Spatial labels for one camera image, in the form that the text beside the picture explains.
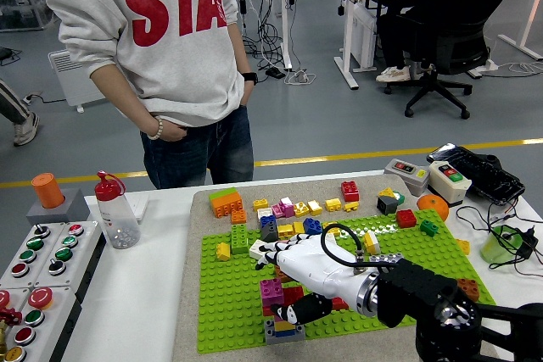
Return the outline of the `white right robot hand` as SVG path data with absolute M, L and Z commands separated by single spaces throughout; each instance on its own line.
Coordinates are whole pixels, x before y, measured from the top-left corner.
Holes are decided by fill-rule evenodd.
M 341 298 L 349 308 L 361 315 L 377 314 L 377 276 L 374 268 L 356 274 L 351 266 L 355 256 L 337 244 L 326 245 L 322 237 L 296 235 L 288 242 L 267 242 L 259 247 L 264 255 L 257 262 L 260 270 L 274 264 L 310 293 L 295 303 L 273 304 L 274 315 L 294 325 L 304 325 L 329 315 L 333 299 Z

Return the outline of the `person's right hand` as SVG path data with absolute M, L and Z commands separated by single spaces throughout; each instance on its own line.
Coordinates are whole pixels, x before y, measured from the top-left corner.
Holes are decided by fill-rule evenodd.
M 166 142 L 181 141 L 187 135 L 187 129 L 181 125 L 165 119 L 158 119 L 160 136 L 159 139 Z

